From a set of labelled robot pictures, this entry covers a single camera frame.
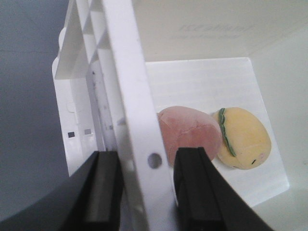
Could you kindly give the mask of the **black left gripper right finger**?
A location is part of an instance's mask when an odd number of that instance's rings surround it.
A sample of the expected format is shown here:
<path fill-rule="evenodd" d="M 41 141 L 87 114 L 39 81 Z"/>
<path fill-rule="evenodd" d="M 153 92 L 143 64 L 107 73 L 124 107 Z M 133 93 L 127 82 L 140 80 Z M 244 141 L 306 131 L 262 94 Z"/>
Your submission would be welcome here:
<path fill-rule="evenodd" d="M 173 178 L 180 230 L 267 230 L 267 224 L 217 171 L 204 148 L 179 148 Z"/>

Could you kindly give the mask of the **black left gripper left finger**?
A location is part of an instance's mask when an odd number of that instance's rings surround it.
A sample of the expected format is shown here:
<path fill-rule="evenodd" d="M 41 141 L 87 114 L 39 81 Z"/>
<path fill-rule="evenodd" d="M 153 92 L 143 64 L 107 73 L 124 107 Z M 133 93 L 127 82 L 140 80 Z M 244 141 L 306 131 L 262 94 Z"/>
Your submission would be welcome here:
<path fill-rule="evenodd" d="M 95 151 L 62 185 L 0 223 L 2 231 L 117 231 L 123 175 L 115 151 Z"/>

